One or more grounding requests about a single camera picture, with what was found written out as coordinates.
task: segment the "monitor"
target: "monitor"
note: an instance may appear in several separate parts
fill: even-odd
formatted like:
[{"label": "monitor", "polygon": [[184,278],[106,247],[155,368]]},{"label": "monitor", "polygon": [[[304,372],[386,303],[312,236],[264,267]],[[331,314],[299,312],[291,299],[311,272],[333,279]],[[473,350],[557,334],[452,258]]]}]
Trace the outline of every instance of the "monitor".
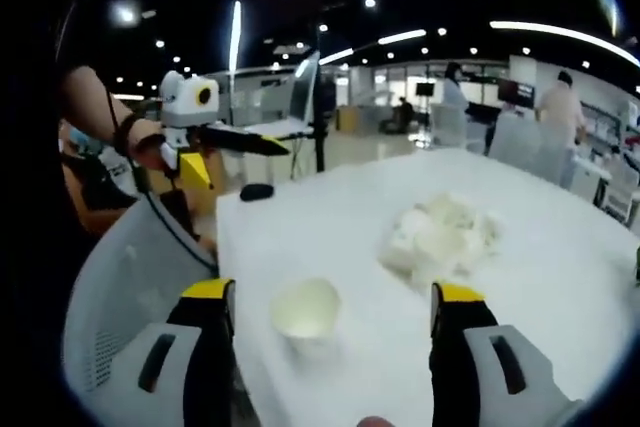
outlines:
[{"label": "monitor", "polygon": [[509,104],[533,109],[535,92],[536,89],[528,84],[508,79],[498,81],[498,100]]},{"label": "monitor", "polygon": [[433,97],[433,91],[436,84],[431,82],[423,82],[416,84],[416,96],[420,97]]},{"label": "monitor", "polygon": [[319,60],[320,52],[315,51],[296,67],[293,76],[289,78],[293,82],[289,117],[305,124],[313,120],[313,91],[318,77]]}]

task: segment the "shelf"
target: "shelf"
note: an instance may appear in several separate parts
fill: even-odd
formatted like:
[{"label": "shelf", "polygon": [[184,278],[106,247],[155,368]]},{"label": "shelf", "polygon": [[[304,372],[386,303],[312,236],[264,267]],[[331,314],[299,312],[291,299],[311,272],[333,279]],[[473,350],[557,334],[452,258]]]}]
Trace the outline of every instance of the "shelf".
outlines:
[{"label": "shelf", "polygon": [[587,109],[591,109],[595,112],[597,112],[600,115],[603,115],[605,117],[608,117],[609,119],[615,121],[615,122],[620,122],[620,119],[616,116],[613,115],[605,110],[602,110],[600,107],[596,107],[595,105],[589,105],[589,104],[585,104],[584,102],[581,102],[583,107],[586,107]]}]

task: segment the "human hand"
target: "human hand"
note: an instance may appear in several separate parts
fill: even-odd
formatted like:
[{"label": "human hand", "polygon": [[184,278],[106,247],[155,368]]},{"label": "human hand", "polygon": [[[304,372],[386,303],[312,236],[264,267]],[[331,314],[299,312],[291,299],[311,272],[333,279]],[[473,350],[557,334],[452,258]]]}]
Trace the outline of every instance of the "human hand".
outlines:
[{"label": "human hand", "polygon": [[148,119],[137,120],[127,138],[129,155],[148,169],[164,170],[166,164],[160,153],[162,142],[164,142],[164,135],[160,122]]}]

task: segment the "white table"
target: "white table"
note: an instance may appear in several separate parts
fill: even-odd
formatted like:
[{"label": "white table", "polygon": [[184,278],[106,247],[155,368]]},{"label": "white table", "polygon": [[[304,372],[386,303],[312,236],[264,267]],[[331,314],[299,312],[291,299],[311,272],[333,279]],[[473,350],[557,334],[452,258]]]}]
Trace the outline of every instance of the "white table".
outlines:
[{"label": "white table", "polygon": [[[235,351],[265,427],[355,426],[367,415],[431,425],[429,303],[376,261],[404,209],[442,191],[500,216],[500,253],[464,280],[553,363],[569,398],[589,398],[633,332],[625,289],[637,238],[582,199],[463,150],[417,152],[218,200],[222,275],[237,280]],[[343,309],[335,357],[296,357],[272,329],[271,298],[322,276]]]}]

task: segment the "black mouse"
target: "black mouse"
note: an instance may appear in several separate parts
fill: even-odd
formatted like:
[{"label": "black mouse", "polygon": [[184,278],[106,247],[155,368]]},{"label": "black mouse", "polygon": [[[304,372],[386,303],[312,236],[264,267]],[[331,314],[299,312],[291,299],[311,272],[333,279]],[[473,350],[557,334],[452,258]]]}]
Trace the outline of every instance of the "black mouse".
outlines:
[{"label": "black mouse", "polygon": [[244,202],[268,199],[273,197],[274,188],[271,184],[247,184],[240,191],[240,199]]}]

